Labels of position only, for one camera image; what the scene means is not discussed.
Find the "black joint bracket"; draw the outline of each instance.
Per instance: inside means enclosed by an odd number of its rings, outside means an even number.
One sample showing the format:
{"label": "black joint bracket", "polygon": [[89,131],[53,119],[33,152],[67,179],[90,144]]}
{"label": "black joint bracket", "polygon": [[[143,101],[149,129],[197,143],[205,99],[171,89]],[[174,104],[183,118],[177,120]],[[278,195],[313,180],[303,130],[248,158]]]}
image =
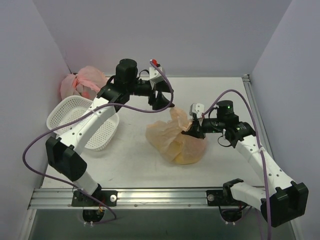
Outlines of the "black joint bracket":
{"label": "black joint bracket", "polygon": [[235,206],[238,207],[241,203],[243,206],[244,202],[230,199],[224,196],[223,189],[210,189],[206,191],[206,201],[210,207],[223,207],[223,206]]}
{"label": "black joint bracket", "polygon": [[235,201],[234,198],[232,197],[231,189],[233,185],[238,184],[238,183],[243,183],[244,181],[240,178],[228,181],[223,184],[223,196],[227,198],[229,201]]}
{"label": "black joint bracket", "polygon": [[[108,207],[115,207],[118,200],[118,192],[116,190],[101,190],[101,186],[92,194],[92,197],[103,202]],[[100,204],[80,191],[76,190],[72,197],[72,207],[97,207]]]}

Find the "plastic bag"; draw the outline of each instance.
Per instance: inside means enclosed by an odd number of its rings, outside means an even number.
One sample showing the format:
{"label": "plastic bag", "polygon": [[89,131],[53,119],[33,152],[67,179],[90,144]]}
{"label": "plastic bag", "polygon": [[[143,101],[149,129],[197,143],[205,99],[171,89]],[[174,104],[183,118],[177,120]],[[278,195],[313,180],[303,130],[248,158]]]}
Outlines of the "plastic bag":
{"label": "plastic bag", "polygon": [[170,109],[172,120],[168,122],[156,121],[147,125],[146,139],[168,161],[176,164],[194,164],[204,155],[207,139],[198,139],[181,134],[187,131],[192,120],[188,120],[186,112],[178,107]]}
{"label": "plastic bag", "polygon": [[61,98],[79,95],[93,100],[100,89],[107,83],[106,76],[93,66],[86,66],[74,74],[68,74],[61,82]]}

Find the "white plastic basket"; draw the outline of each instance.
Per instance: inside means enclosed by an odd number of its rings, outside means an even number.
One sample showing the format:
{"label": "white plastic basket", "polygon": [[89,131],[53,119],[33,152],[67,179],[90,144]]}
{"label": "white plastic basket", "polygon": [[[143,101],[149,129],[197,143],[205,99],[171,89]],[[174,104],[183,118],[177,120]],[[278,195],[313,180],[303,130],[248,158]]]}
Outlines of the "white plastic basket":
{"label": "white plastic basket", "polygon": [[[93,101],[78,95],[66,97],[50,113],[46,120],[46,126],[51,130],[80,118],[92,102]],[[110,117],[90,138],[85,148],[94,151],[104,149],[115,135],[119,121],[120,119],[117,113]],[[70,127],[64,127],[54,132],[57,135],[61,135],[69,128]]]}

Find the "screw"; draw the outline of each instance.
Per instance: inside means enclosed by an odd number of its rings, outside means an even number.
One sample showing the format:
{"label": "screw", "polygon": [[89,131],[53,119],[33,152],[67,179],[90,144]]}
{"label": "screw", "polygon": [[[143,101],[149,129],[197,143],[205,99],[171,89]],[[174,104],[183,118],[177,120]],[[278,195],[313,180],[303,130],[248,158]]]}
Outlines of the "screw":
{"label": "screw", "polygon": [[116,195],[111,195],[110,196],[110,202],[114,203],[115,201],[117,201],[117,196]]}
{"label": "screw", "polygon": [[209,194],[207,199],[208,201],[212,202],[213,200],[215,200],[215,196],[213,194]]}

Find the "white wall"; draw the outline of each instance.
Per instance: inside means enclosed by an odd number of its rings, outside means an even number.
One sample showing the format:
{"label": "white wall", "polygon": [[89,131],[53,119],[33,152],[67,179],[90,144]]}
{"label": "white wall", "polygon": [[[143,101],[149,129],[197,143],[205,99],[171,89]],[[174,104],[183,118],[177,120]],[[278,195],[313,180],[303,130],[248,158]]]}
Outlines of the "white wall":
{"label": "white wall", "polygon": [[251,73],[291,0],[34,0],[73,72],[122,58],[171,76]]}
{"label": "white wall", "polygon": [[252,73],[279,165],[309,188],[306,240],[319,239],[320,1],[293,0]]}
{"label": "white wall", "polygon": [[[1,1],[0,29],[0,239],[13,240],[41,180],[23,165],[22,152],[47,129],[68,68],[31,0]],[[43,171],[44,141],[27,158]]]}

